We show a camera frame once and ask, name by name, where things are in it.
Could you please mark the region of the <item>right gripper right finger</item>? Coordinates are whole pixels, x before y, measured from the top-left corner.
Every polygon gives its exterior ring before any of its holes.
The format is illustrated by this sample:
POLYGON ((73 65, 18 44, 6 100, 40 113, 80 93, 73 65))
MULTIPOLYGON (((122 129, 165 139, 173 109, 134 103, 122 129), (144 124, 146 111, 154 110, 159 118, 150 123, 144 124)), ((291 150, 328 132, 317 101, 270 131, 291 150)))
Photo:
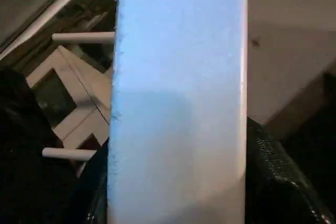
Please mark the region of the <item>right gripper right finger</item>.
POLYGON ((247 119, 246 223, 335 223, 280 142, 247 119))

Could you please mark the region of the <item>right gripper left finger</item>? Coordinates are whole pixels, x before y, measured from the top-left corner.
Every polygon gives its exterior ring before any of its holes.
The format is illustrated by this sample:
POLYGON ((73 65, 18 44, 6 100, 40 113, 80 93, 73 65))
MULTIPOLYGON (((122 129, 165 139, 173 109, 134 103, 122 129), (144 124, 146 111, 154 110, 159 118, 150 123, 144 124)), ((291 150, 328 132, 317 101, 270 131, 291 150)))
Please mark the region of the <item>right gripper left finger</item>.
POLYGON ((108 143, 95 152, 80 175, 79 223, 107 223, 108 143))

